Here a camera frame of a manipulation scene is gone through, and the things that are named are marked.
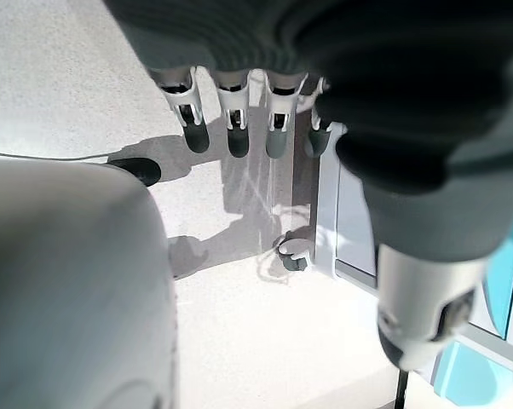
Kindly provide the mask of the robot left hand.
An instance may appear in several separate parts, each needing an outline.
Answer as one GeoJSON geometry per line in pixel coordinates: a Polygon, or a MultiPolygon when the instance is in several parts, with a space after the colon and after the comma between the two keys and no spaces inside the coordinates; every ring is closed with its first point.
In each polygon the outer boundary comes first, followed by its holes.
{"type": "Polygon", "coordinates": [[[405,371],[442,351],[513,225],[513,1],[109,1],[143,66],[311,72],[358,177],[378,333],[405,371]]]}

